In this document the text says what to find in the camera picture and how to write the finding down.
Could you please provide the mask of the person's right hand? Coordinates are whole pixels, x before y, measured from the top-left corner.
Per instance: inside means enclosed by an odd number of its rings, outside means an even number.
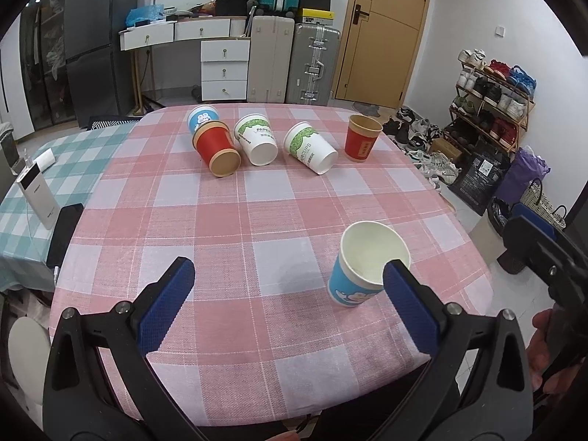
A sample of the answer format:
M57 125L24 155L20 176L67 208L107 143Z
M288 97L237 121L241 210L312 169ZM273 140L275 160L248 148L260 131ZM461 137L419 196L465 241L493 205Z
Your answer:
M552 309L545 309L533 317L532 326L535 327L535 333L531 337L526 353L533 390L536 391L543 387L543 392L546 394L560 395L566 393L570 388L580 371L581 365L565 368L551 376L547 381L542 381L542 373L549 366L550 361L545 336L549 328L551 315Z

